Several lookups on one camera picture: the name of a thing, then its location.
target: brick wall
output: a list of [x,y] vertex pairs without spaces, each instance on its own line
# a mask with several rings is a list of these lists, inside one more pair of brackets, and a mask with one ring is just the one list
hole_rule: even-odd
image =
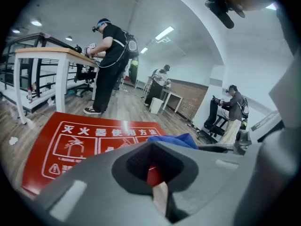
[[[171,80],[171,91],[182,96],[183,101],[178,109],[178,112],[192,120],[201,105],[204,96],[208,90],[207,86],[190,83],[186,81]],[[175,109],[178,105],[179,98],[173,95],[170,96],[168,105]]]

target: gray jacket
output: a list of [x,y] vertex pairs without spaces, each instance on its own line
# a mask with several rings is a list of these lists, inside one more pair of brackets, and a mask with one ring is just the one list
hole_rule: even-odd
[[238,91],[235,93],[234,97],[229,101],[229,102],[224,102],[223,106],[229,106],[229,120],[230,121],[235,121],[235,120],[239,120],[241,121],[241,109],[238,105],[238,103],[240,105],[243,104],[243,97],[241,95],[241,93],[239,93]]

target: white trash bin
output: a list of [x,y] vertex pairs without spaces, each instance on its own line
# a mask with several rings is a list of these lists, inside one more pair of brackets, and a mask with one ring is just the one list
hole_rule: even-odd
[[163,100],[153,98],[150,105],[150,113],[157,114],[163,103]]

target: red sign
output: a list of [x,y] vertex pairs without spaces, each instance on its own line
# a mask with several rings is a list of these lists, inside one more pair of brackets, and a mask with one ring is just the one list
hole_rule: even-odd
[[156,135],[165,135],[156,122],[117,121],[55,112],[33,145],[24,168],[22,188],[39,194],[51,180],[87,157]]

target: cable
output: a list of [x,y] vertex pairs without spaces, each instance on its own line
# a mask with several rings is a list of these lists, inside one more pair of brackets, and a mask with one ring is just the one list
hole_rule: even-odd
[[126,51],[126,49],[127,49],[127,43],[126,43],[126,45],[124,46],[124,50],[122,51],[122,54],[120,55],[120,57],[118,58],[118,60],[116,61],[116,62],[114,62],[113,64],[111,64],[111,65],[108,65],[108,66],[105,66],[105,67],[101,67],[99,64],[100,64],[100,62],[99,62],[99,57],[98,57],[98,54],[96,54],[96,56],[97,56],[97,62],[99,63],[97,63],[97,65],[98,65],[98,67],[100,67],[100,68],[108,68],[108,67],[111,67],[111,66],[113,66],[114,64],[116,64],[120,59],[121,59],[121,57],[123,56],[123,54],[124,54],[124,52]]
[[226,110],[222,109],[222,116],[229,120],[229,116],[226,115]]

